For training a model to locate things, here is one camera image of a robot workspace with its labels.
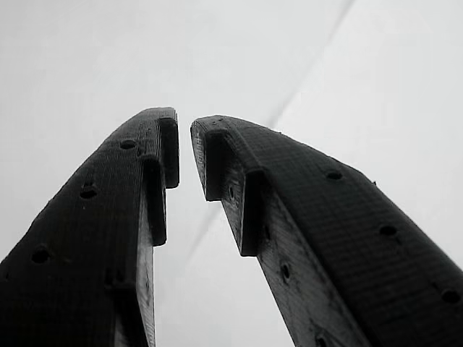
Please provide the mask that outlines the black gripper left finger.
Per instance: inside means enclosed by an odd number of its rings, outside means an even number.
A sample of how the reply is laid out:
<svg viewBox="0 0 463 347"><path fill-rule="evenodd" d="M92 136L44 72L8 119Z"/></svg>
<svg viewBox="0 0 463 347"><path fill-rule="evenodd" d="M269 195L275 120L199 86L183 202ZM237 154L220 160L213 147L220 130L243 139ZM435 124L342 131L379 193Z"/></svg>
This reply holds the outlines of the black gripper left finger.
<svg viewBox="0 0 463 347"><path fill-rule="evenodd" d="M153 346L153 249L178 184L173 108L115 130L1 262L1 344Z"/></svg>

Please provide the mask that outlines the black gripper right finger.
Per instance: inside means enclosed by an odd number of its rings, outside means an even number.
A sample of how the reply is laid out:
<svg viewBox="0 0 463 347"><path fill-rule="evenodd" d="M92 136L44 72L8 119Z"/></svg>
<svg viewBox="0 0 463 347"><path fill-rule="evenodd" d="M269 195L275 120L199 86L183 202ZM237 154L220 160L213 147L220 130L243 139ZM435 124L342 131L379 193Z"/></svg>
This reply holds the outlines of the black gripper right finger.
<svg viewBox="0 0 463 347"><path fill-rule="evenodd" d="M462 270L365 175L229 116L190 128L208 201L296 346L460 346Z"/></svg>

